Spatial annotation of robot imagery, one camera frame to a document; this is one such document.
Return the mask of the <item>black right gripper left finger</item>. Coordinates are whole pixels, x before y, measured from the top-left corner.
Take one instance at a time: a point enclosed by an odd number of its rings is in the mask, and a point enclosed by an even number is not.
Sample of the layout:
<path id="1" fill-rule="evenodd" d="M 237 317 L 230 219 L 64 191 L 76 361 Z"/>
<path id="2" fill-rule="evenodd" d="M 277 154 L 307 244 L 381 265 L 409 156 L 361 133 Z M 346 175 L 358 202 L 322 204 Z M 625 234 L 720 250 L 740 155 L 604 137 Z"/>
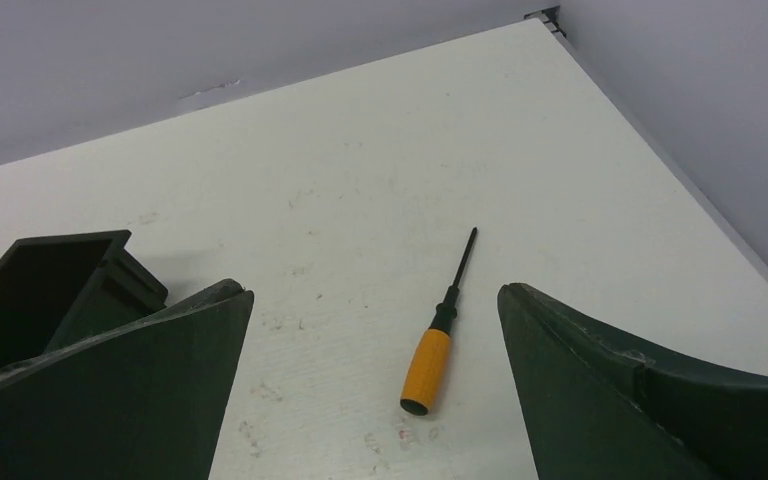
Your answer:
<path id="1" fill-rule="evenodd" d="M 225 279 L 0 370 L 0 479 L 205 479 L 254 306 Z"/>

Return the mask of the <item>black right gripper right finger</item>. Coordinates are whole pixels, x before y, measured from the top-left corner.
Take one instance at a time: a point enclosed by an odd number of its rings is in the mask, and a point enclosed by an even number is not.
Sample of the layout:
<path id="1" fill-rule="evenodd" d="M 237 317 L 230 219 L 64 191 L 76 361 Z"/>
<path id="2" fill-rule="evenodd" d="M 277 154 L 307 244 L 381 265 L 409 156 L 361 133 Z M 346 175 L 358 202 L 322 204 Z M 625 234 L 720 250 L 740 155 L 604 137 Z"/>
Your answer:
<path id="1" fill-rule="evenodd" d="M 768 479 L 768 376 L 628 333 L 524 283 L 497 307 L 542 479 Z"/>

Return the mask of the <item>orange handled screwdriver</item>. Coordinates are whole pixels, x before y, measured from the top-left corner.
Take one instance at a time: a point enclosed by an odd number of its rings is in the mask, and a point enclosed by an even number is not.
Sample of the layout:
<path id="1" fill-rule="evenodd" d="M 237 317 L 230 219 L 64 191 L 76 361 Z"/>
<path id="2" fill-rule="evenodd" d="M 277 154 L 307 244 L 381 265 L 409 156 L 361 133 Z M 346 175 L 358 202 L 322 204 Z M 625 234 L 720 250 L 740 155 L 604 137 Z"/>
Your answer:
<path id="1" fill-rule="evenodd" d="M 441 388 L 451 349 L 452 329 L 457 318 L 460 284 L 477 236 L 478 228 L 473 227 L 454 279 L 442 301 L 435 307 L 435 315 L 415 349 L 399 399 L 400 407 L 408 414 L 428 415 Z"/>

